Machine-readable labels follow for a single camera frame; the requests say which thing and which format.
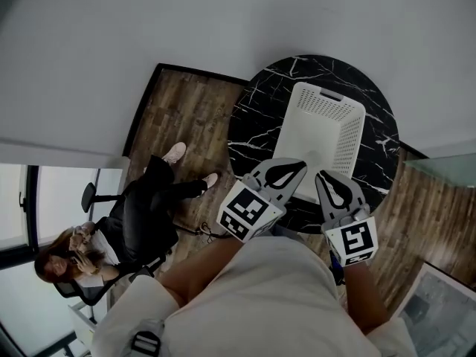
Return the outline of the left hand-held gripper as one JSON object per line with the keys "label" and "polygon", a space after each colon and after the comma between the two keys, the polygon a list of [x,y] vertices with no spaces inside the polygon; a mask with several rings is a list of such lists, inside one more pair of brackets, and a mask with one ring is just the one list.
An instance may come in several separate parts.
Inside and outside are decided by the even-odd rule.
{"label": "left hand-held gripper", "polygon": [[217,225],[240,242],[270,230],[306,172],[306,162],[296,158],[262,161],[231,188],[219,206]]}

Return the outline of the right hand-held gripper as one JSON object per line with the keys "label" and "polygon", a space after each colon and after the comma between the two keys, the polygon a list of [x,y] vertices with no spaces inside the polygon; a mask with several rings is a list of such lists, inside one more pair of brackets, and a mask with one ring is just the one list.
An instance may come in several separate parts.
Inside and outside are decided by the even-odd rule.
{"label": "right hand-held gripper", "polygon": [[[321,170],[315,186],[326,221],[322,232],[339,264],[371,260],[378,251],[376,222],[359,184],[339,172]],[[336,220],[336,215],[345,216]]]}

